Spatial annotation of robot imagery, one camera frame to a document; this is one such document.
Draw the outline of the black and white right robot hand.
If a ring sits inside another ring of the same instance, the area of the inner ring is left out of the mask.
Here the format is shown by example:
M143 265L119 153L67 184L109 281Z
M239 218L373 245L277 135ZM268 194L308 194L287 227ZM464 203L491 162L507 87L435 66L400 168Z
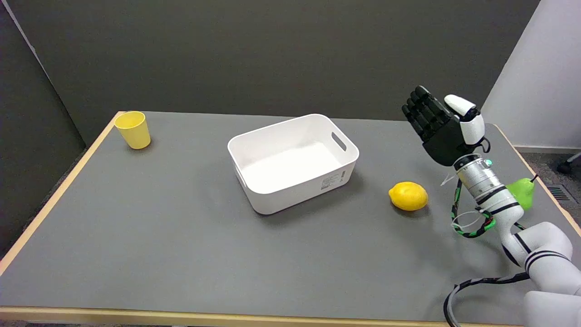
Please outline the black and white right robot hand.
M428 155L442 166L490 143L485 137L481 110L462 97L449 94L441 102L418 85L401 110L423 143Z

